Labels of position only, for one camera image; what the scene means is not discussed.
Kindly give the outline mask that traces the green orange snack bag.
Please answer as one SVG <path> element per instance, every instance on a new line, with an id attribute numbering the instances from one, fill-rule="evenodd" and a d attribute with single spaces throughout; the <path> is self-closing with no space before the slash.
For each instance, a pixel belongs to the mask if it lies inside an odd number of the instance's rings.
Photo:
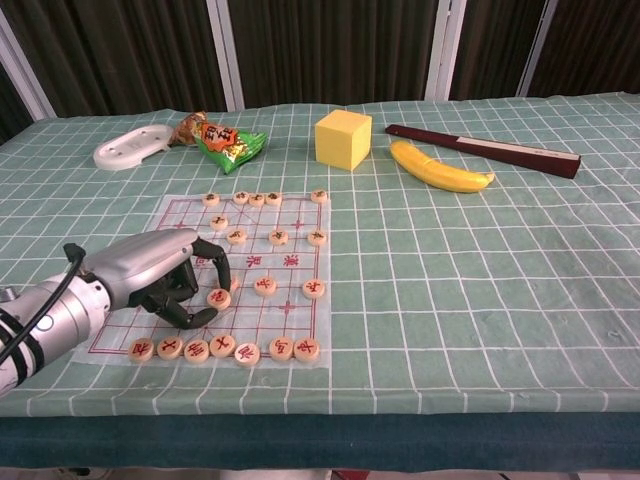
<path id="1" fill-rule="evenodd" d="M 170 145 L 196 145 L 225 174 L 256 157 L 267 142 L 265 133 L 251 133 L 208 120 L 204 111 L 185 117 L 173 130 Z"/>

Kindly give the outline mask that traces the green checked tablecloth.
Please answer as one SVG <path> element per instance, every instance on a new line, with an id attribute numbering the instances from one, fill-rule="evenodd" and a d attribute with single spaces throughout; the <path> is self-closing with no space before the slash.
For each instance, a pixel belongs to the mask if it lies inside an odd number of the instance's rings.
<path id="1" fill-rule="evenodd" d="M 200 366 L 75 362 L 0 398 L 0 417 L 168 414 L 640 412 L 640 94 L 365 104 L 370 155 L 353 172 L 315 161 L 322 104 L 212 113 L 265 133 L 223 174 L 175 147 L 121 171 L 93 152 L 160 110 L 43 120 L 0 146 L 0 285 L 62 272 L 62 247 L 95 252 L 147 230 L 167 195 L 330 196 L 331 342 L 319 359 Z M 575 153 L 573 179 L 387 134 L 398 124 Z M 404 170 L 406 141 L 441 163 L 495 174 L 476 193 Z"/>

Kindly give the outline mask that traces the white partition frame post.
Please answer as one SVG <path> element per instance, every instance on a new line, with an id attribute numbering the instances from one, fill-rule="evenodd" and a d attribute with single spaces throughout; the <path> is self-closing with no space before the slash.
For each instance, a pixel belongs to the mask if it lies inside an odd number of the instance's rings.
<path id="1" fill-rule="evenodd" d="M 424 99 L 447 101 L 467 0 L 438 0 Z"/>
<path id="2" fill-rule="evenodd" d="M 57 117 L 49 98 L 1 9 L 0 63 L 34 121 Z"/>
<path id="3" fill-rule="evenodd" d="M 526 97 L 533 81 L 538 62 L 545 45 L 559 0 L 545 0 L 533 42 L 527 56 L 516 90 L 517 97 Z"/>
<path id="4" fill-rule="evenodd" d="M 216 58 L 228 111 L 245 109 L 231 13 L 228 0 L 205 0 Z"/>

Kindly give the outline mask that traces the yellow toy banana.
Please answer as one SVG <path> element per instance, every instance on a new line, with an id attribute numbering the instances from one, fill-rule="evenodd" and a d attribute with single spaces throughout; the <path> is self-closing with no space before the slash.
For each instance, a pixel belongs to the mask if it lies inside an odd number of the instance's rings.
<path id="1" fill-rule="evenodd" d="M 390 145 L 393 159 L 408 173 L 432 187 L 457 193 L 476 193 L 489 186 L 495 174 L 453 167 L 429 157 L 406 141 Z"/>

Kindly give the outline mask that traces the translucent Chinese chess board sheet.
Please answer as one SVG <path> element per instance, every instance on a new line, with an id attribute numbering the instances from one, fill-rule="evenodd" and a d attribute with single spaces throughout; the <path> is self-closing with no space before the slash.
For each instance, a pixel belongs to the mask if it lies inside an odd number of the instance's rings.
<path id="1" fill-rule="evenodd" d="M 214 231 L 210 220 L 216 215 L 228 219 L 228 227 Z M 227 254 L 232 279 L 238 287 L 230 306 L 208 325 L 198 330 L 180 331 L 143 308 L 125 309 L 107 317 L 105 326 L 89 341 L 77 347 L 72 359 L 86 364 L 125 365 L 127 351 L 137 338 L 147 337 L 159 343 L 165 337 L 179 336 L 189 342 L 195 338 L 209 340 L 217 334 L 230 334 L 239 343 L 254 342 L 264 359 L 270 357 L 269 342 L 277 336 L 292 339 L 315 338 L 321 346 L 331 342 L 330 294 L 307 299 L 302 293 L 305 281 L 318 278 L 331 281 L 328 245 L 312 246 L 307 235 L 330 227 L 331 207 L 316 204 L 302 193 L 282 194 L 279 207 L 261 208 L 237 205 L 232 196 L 223 195 L 213 207 L 205 207 L 202 198 L 167 195 L 157 205 L 147 224 L 150 230 L 192 228 L 205 240 L 222 246 Z M 247 232 L 241 245 L 230 245 L 227 234 L 237 228 Z M 286 245 L 273 246 L 268 239 L 274 229 L 289 235 Z M 277 282 L 275 293 L 262 297 L 253 284 L 262 276 Z"/>

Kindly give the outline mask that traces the yellow foam cube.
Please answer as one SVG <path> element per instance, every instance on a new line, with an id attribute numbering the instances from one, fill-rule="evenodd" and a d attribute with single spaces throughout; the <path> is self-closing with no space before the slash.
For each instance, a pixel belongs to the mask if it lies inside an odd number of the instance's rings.
<path id="1" fill-rule="evenodd" d="M 352 172 L 369 154 L 373 119 L 336 109 L 315 125 L 317 162 Z"/>

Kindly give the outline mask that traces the dark red folding fan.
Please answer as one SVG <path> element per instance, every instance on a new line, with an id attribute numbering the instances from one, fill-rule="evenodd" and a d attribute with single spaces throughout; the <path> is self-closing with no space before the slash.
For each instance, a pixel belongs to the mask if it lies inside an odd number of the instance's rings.
<path id="1" fill-rule="evenodd" d="M 385 132 L 390 135 L 417 140 L 568 179 L 573 179 L 581 166 L 581 156 L 578 154 L 553 151 L 541 147 L 528 147 L 493 140 L 475 139 L 398 124 L 387 126 Z"/>

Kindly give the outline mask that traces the dark slatted partition panel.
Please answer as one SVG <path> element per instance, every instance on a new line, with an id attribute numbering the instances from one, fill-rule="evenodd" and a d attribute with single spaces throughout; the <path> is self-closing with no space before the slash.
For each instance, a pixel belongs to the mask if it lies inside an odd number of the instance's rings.
<path id="1" fill-rule="evenodd" d="M 0 0 L 55 114 L 227 109 L 206 0 Z"/>
<path id="2" fill-rule="evenodd" d="M 558 0 L 528 94 L 640 93 L 640 0 Z"/>
<path id="3" fill-rule="evenodd" d="M 34 123 L 18 91 L 0 63 L 0 145 Z"/>
<path id="4" fill-rule="evenodd" d="M 451 100 L 516 95 L 546 0 L 467 0 Z"/>
<path id="5" fill-rule="evenodd" d="M 420 100 L 438 0 L 228 0 L 244 104 Z"/>

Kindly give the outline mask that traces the white oval plastic dish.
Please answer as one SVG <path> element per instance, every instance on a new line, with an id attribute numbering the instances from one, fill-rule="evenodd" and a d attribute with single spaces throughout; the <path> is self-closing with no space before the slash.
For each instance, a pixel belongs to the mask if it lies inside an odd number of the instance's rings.
<path id="1" fill-rule="evenodd" d="M 134 129 L 98 146 L 93 154 L 97 168 L 119 171 L 136 167 L 160 151 L 169 149 L 173 128 L 154 124 Z"/>

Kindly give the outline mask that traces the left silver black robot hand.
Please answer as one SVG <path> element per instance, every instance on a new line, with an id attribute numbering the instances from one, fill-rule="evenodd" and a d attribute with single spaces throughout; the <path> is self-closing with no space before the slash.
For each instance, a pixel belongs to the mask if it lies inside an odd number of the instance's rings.
<path id="1" fill-rule="evenodd" d="M 196 313 L 182 303 L 199 291 L 191 258 L 210 260 L 219 285 L 231 289 L 231 272 L 223 248 L 190 228 L 144 232 L 119 240 L 83 260 L 81 276 L 106 288 L 113 311 L 141 306 L 181 330 L 206 326 L 215 307 Z"/>

